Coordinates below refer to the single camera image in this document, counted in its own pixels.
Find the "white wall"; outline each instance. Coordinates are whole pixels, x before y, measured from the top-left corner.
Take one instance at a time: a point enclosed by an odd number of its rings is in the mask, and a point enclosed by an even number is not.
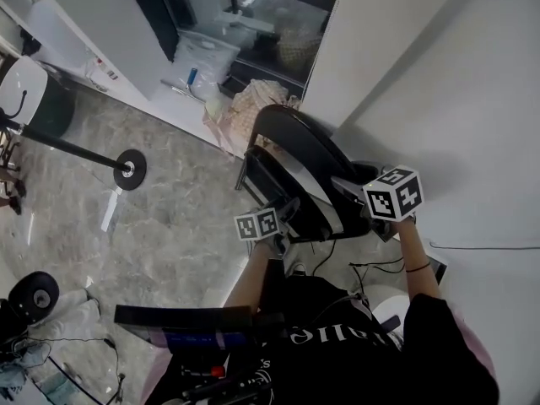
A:
[[[339,0],[301,111],[335,129],[446,0]]]
[[[337,143],[420,171],[424,238],[540,246],[540,0],[468,0],[424,45]],[[439,253],[451,260],[445,294],[491,353],[502,403],[531,403],[540,392],[540,251]]]

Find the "grey tile floor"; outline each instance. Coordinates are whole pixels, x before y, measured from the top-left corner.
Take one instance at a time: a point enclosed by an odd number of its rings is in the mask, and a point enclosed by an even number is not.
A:
[[[0,256],[16,277],[43,270],[55,277],[61,291],[89,286],[102,312],[92,334],[115,339],[120,372],[127,376],[124,403],[137,404],[156,349],[113,323],[115,306],[220,305],[246,263],[246,245],[237,240],[232,218],[255,203],[246,192],[234,190],[239,160],[107,96],[76,90],[77,108],[65,138],[112,158],[125,149],[141,149],[148,160],[147,178],[137,190],[118,196],[103,231],[116,189],[112,172],[23,140],[14,158],[28,196],[22,216],[7,208],[0,215]],[[324,242],[295,250],[310,271],[331,248],[331,242]],[[396,242],[384,244],[374,235],[340,240],[318,274],[355,290],[359,284],[349,262],[399,256]],[[401,274],[370,269],[364,284],[404,288],[403,280]],[[56,357],[99,400],[106,402],[116,389],[116,358],[103,343],[68,343]],[[40,379],[53,370],[50,366],[32,375]],[[78,394],[75,403],[89,401]]]

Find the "plastic bag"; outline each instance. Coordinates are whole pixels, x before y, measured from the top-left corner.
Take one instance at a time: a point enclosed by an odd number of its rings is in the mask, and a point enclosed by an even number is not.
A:
[[[240,48],[192,31],[182,31],[176,48],[170,76],[165,80],[184,89],[193,68],[197,76],[191,86],[192,94],[200,100],[210,100],[219,93],[230,65]]]

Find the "electrical cable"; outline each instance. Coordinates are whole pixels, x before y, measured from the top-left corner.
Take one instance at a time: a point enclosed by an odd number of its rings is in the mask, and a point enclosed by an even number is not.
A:
[[[413,270],[405,270],[407,273],[414,273],[419,272],[420,270],[424,270],[427,267],[431,267],[431,262],[427,262],[427,264],[424,264],[422,267],[413,268]]]
[[[313,269],[313,273],[311,274],[311,276],[315,276],[315,273],[316,273],[317,269],[318,269],[320,266],[322,266],[322,264],[324,264],[326,261],[328,261],[328,260],[330,259],[330,257],[332,256],[332,253],[334,253],[334,248],[336,247],[336,241],[337,241],[337,240],[335,240],[335,241],[333,242],[333,244],[332,244],[332,249],[330,250],[330,253],[328,254],[328,256],[327,256],[325,259],[323,259],[321,262],[319,262],[319,263],[316,265],[316,267]]]
[[[112,398],[106,403],[106,405],[110,405],[112,403],[112,401],[114,399],[116,399],[118,397],[118,395],[120,394],[120,391],[122,389],[122,382],[124,381],[125,376],[123,374],[118,373],[118,366],[119,366],[119,363],[120,363],[120,356],[118,355],[118,350],[116,349],[116,345],[109,338],[106,337],[106,338],[95,338],[95,339],[77,339],[77,338],[73,338],[73,339],[67,339],[67,338],[37,339],[35,337],[26,337],[25,339],[30,340],[30,341],[36,341],[36,342],[43,342],[43,343],[46,343],[46,345],[49,347],[49,353],[47,354],[47,356],[43,360],[43,363],[37,364],[35,366],[30,366],[30,367],[25,368],[25,369],[32,369],[32,368],[35,368],[35,367],[38,367],[38,366],[42,366],[42,365],[45,364],[47,359],[49,359],[57,367],[57,369],[60,370],[60,372],[62,372],[62,374],[66,378],[68,378],[82,393],[84,393],[89,399],[91,399],[92,401],[94,401],[98,405],[103,405],[103,404],[100,401],[98,401],[95,397],[93,397],[90,393],[88,393],[86,390],[84,390],[84,388],[82,388],[69,374],[67,374],[60,367],[60,365],[51,357],[52,346],[48,342],[61,342],[61,341],[92,342],[92,341],[103,341],[103,343],[105,345],[107,345],[109,348],[111,348],[115,352],[115,355],[116,355],[116,380],[118,382],[118,387],[117,387],[117,389],[115,391],[115,394],[112,395]]]
[[[370,266],[371,268],[376,268],[377,270],[381,270],[382,272],[384,273],[390,273],[390,274],[398,274],[398,273],[401,273],[403,270],[405,270],[405,263],[403,263],[402,267],[393,272],[392,270],[385,270],[384,268],[380,268],[380,267],[377,267],[377,266]]]
[[[396,262],[400,262],[401,260],[403,259],[403,257],[401,258],[398,258],[397,260],[394,260],[394,261],[388,261],[388,262],[365,262],[363,264],[355,264],[355,263],[351,263],[349,265],[353,265],[355,267],[368,267],[368,266],[380,266],[380,265],[386,265],[386,264],[395,264]]]
[[[457,251],[536,251],[540,250],[540,246],[516,246],[516,247],[497,247],[497,246],[485,246],[485,247],[452,247],[452,246],[438,246],[432,242],[429,245],[435,249],[456,249]]]
[[[328,309],[330,309],[331,307],[333,307],[334,305],[336,305],[337,303],[341,303],[343,301],[348,301],[348,300],[358,300],[359,297],[358,295],[345,295],[345,297],[342,297],[341,299],[337,299],[335,301],[333,301],[330,305],[328,305],[327,307],[325,307],[323,310],[321,310],[321,312],[319,312],[319,315],[317,315],[315,318],[313,318],[310,322],[308,322],[307,324],[305,324],[303,327],[301,328],[298,328],[297,330],[303,330],[305,329],[306,327],[310,326],[311,324],[313,324],[314,322],[316,322],[319,318],[321,318],[321,316],[323,316],[327,311]]]
[[[356,273],[356,276],[358,276],[358,280],[360,282],[360,289],[362,290],[362,294],[365,294],[364,293],[364,284],[362,283],[362,278],[360,277],[360,273],[358,273],[358,270],[356,269],[355,266],[351,266],[351,267],[353,268],[354,273]]]

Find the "forearm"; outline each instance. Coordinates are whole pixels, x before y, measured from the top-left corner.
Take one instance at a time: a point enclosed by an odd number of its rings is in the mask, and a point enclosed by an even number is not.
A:
[[[261,241],[255,245],[246,268],[225,302],[225,307],[250,306],[251,313],[257,313],[268,260],[274,256],[267,243]]]
[[[409,271],[407,273],[409,299],[412,300],[416,294],[426,294],[439,299],[439,285],[433,269],[431,267],[421,268],[428,264],[429,259],[424,252],[416,225],[411,219],[405,219],[396,224],[396,228],[402,245],[405,270]]]

